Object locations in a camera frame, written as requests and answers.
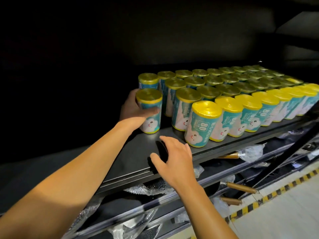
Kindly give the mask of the person's left hand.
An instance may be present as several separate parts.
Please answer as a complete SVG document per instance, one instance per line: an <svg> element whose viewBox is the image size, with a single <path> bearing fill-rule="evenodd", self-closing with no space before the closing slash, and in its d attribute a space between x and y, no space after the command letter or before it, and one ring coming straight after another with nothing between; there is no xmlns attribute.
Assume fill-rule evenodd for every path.
<svg viewBox="0 0 319 239"><path fill-rule="evenodd" d="M140 89L137 88L129 93L125 103L121 107L119 117L120 121L124 121L124 124L129 125L133 130L139 128L145 122L145 120L138 119L138 110L140 107L136 102L136 93L139 90Z"/></svg>

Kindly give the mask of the person's right hand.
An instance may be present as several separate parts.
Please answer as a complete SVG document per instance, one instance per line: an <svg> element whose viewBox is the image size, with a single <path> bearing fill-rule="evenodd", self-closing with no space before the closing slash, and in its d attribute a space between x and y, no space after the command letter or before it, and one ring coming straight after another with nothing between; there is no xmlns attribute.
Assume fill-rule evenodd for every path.
<svg viewBox="0 0 319 239"><path fill-rule="evenodd" d="M188 144L173 137L160 136L168 151L169 177L162 177L178 193L199 188L196 181L192 153Z"/></svg>

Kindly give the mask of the yellow bag roll teal label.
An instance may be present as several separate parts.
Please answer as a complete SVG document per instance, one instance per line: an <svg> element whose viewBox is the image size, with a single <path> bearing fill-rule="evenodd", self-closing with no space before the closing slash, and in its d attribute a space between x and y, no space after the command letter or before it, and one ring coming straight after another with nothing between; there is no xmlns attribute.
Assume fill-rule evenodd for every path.
<svg viewBox="0 0 319 239"><path fill-rule="evenodd" d="M136 100L141 109L149 109L152 107L157 107L159 109L157 114L149 116L141 125L140 129L142 132L146 134L154 134L160 129L162 99L162 93L153 88L143 88L136 93Z"/></svg>

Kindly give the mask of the person's left forearm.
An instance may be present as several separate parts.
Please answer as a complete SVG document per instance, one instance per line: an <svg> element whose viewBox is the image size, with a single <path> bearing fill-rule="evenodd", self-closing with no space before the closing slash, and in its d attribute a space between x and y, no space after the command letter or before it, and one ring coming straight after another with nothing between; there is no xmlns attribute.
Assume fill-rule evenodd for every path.
<svg viewBox="0 0 319 239"><path fill-rule="evenodd" d="M0 218L0 239L61 239L102 184L129 136L145 120L119 121L31 189Z"/></svg>

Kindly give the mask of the person's right forearm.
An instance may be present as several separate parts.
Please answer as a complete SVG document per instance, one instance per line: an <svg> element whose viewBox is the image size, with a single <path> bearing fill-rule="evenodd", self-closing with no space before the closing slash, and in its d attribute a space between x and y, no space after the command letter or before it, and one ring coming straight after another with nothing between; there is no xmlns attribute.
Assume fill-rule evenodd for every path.
<svg viewBox="0 0 319 239"><path fill-rule="evenodd" d="M176 191L184 204L197 239L239 239L196 181Z"/></svg>

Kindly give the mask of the black metal shelf rack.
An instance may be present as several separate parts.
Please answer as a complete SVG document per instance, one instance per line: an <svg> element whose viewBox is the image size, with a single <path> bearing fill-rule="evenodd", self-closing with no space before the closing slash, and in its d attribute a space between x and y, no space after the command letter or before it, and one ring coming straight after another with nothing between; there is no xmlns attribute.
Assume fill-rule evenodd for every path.
<svg viewBox="0 0 319 239"><path fill-rule="evenodd" d="M319 122L319 105L315 105L304 117L284 120L281 123L262 127L256 133L248 133L240 138L227 137L221 143L209 142L204 148L192 148L194 167L200 165L204 171L197 181L203 187L215 186L220 180L236 175L256 165L257 162L245 162L242 159L218 159L227 153L245 146L257 144L268 138L287 132L289 128L301 128L302 125ZM62 239L87 239L114 226L138 218L141 215L155 213L166 216L172 211L179 211L182 202L176 192L168 194L139 195L125 192L134 185L153 185L163 182L155 171L150 158L152 152L159 153L167 160L167 151L159 136L139 134L129 141L116 158L101 187L94 195L88 209L76 219L74 225Z"/></svg>

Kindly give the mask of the bubble wrap sheet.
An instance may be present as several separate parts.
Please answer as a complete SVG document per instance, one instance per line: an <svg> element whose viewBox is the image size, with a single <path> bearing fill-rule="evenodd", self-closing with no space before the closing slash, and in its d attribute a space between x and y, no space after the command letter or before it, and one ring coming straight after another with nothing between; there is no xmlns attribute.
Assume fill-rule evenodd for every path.
<svg viewBox="0 0 319 239"><path fill-rule="evenodd" d="M139 184L124 191L136 195L155 196L159 194L170 194L175 190L166 181L158 180Z"/></svg>

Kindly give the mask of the rows of yellow bag rolls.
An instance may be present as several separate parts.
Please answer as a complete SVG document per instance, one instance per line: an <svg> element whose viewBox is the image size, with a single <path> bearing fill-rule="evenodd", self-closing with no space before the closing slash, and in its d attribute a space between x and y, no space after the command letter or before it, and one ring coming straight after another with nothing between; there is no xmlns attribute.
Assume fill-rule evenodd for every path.
<svg viewBox="0 0 319 239"><path fill-rule="evenodd" d="M142 73L138 84L162 93L161 113L195 148L301 117L319 101L319 84L260 65Z"/></svg>

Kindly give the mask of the clear plastic bag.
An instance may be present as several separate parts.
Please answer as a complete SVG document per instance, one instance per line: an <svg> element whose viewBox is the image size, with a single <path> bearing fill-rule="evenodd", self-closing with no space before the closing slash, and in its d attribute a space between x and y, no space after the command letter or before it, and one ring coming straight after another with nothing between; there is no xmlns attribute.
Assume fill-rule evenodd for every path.
<svg viewBox="0 0 319 239"><path fill-rule="evenodd" d="M263 149L266 144L251 145L237 150L238 156L245 162L253 163L263 156Z"/></svg>

